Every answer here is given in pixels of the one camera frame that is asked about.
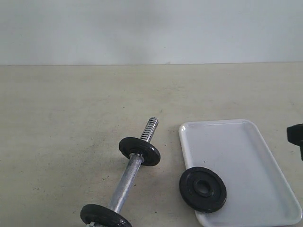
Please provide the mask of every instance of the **weight plate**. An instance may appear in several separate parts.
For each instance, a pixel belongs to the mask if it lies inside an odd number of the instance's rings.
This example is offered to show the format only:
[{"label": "weight plate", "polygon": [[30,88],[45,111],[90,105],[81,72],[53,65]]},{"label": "weight plate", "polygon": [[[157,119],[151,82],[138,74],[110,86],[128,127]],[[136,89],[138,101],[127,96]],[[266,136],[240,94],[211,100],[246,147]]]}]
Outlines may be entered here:
[{"label": "weight plate", "polygon": [[132,225],[120,214],[96,204],[85,205],[80,217],[85,224],[94,221],[106,227],[132,227]]},{"label": "weight plate", "polygon": [[215,212],[226,201],[224,182],[216,173],[207,168],[187,169],[180,178],[179,189],[184,201],[200,212]]},{"label": "weight plate", "polygon": [[129,158],[131,153],[142,154],[143,166],[155,166],[160,162],[160,152],[150,143],[135,137],[126,137],[119,143],[121,153]]}]

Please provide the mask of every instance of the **white wall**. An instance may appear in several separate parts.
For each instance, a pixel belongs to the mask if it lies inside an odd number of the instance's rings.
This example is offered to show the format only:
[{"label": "white wall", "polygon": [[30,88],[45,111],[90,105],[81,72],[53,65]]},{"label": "white wall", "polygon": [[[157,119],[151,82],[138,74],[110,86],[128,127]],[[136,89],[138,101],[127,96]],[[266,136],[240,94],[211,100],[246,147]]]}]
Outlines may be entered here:
[{"label": "white wall", "polygon": [[302,0],[0,0],[0,64],[303,61]]}]

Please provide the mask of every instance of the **white tray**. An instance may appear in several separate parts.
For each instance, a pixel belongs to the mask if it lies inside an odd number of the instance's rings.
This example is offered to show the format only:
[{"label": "white tray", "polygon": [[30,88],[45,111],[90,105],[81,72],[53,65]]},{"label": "white tray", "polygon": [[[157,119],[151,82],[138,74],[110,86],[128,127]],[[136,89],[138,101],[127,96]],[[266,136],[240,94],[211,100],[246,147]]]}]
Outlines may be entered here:
[{"label": "white tray", "polygon": [[186,168],[209,168],[226,185],[220,210],[196,211],[204,227],[273,227],[301,220],[300,204],[254,123],[187,122],[179,134]]}]

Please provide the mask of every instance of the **beige table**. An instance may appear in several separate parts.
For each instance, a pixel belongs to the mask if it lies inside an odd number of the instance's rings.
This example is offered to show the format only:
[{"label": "beige table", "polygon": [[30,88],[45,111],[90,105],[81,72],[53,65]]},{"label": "beige table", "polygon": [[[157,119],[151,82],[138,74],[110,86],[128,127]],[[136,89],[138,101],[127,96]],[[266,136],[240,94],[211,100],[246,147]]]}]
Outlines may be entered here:
[{"label": "beige table", "polygon": [[2,66],[0,225],[83,227],[82,206],[107,205],[124,171],[119,141],[151,116],[161,162],[140,169],[122,209],[134,227],[200,226],[178,191],[187,121],[253,121],[303,205],[303,162],[286,139],[303,123],[303,63]]}]

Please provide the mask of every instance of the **black weight plate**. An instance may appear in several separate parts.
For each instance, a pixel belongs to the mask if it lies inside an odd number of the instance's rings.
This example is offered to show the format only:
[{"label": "black weight plate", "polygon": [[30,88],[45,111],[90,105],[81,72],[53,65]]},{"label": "black weight plate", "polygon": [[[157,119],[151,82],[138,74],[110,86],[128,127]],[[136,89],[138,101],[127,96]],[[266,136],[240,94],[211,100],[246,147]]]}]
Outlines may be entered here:
[{"label": "black weight plate", "polygon": [[120,214],[96,204],[85,205],[80,217],[85,224],[94,221],[106,227],[132,227],[132,225]]},{"label": "black weight plate", "polygon": [[121,153],[129,158],[131,153],[142,154],[144,166],[155,166],[160,162],[160,152],[150,143],[135,137],[126,137],[119,143]]},{"label": "black weight plate", "polygon": [[184,201],[200,212],[215,212],[226,201],[227,193],[223,181],[207,168],[187,169],[180,178],[179,189]]}]

